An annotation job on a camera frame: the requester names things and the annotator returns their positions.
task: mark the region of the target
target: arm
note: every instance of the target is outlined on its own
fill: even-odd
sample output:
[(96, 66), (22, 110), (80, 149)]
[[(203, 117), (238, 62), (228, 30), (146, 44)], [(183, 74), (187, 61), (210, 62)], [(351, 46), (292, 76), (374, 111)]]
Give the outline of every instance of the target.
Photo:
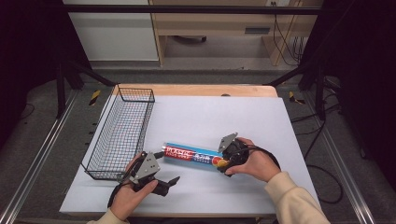
[[(140, 156), (137, 155), (126, 167), (126, 170), (134, 163), (134, 160)], [(132, 183), (125, 183), (116, 194), (113, 204), (107, 209), (107, 212), (98, 220), (90, 221), (88, 224), (124, 224), (129, 223), (126, 218), (132, 214), (136, 207), (148, 196), (158, 181), (153, 180), (138, 192), (132, 189)]]
[[(238, 139), (254, 147), (252, 141), (246, 138)], [(263, 152), (250, 150), (245, 164), (233, 166), (225, 174), (253, 175), (267, 182), (265, 190), (276, 206), (276, 216), (280, 223), (330, 223), (308, 191), (298, 187), (289, 174), (281, 172)]]

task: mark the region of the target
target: white tabletop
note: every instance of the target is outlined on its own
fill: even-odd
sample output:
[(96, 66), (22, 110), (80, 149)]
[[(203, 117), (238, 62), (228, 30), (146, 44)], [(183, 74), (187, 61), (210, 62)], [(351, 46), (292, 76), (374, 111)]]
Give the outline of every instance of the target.
[[(281, 98), (156, 96), (145, 139), (145, 151), (161, 151), (164, 142), (217, 150), (221, 137), (230, 133), (250, 138), (271, 151), (283, 171), (318, 200), (290, 119)], [(84, 162), (97, 141), (95, 133)], [(133, 216), (151, 217), (262, 217), (275, 208), (263, 182), (248, 175), (221, 174), (215, 167), (158, 160), (156, 178), (181, 176), (165, 197), (150, 194)], [(93, 180), (79, 167), (61, 212), (97, 215), (106, 211), (115, 181)]]

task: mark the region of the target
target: person's left hand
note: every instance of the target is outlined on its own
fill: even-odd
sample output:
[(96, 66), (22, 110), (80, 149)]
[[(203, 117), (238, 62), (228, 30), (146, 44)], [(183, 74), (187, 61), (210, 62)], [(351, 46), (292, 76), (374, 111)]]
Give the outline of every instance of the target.
[[(140, 157), (141, 154), (134, 157), (131, 160), (126, 170), (134, 163), (136, 158)], [(152, 191), (154, 191), (155, 187), (157, 187), (158, 181), (153, 180), (148, 183), (145, 187), (143, 187), (138, 192), (134, 192), (132, 189), (133, 183), (126, 184), (122, 186), (119, 192), (116, 194), (113, 204), (110, 206), (111, 212), (116, 216), (119, 220), (125, 220), (132, 212), (136, 209), (136, 207), (146, 198)]]

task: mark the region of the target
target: beige sleeve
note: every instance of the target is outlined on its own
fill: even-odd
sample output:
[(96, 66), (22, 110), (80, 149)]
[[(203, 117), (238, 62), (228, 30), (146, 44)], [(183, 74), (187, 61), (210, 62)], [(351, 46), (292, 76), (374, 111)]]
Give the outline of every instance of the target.
[(110, 209), (97, 221), (89, 221), (87, 224), (128, 224), (129, 222), (119, 220)]
[(288, 173), (275, 175), (265, 190), (276, 206), (279, 223), (330, 223), (309, 192), (298, 187)]

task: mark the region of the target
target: wire basket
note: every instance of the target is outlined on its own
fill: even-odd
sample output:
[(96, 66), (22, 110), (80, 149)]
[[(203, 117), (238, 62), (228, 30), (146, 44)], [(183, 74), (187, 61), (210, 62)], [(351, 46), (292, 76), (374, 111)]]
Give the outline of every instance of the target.
[(134, 155), (143, 150), (154, 93), (149, 89), (119, 88), (87, 166), (93, 179), (117, 180)]

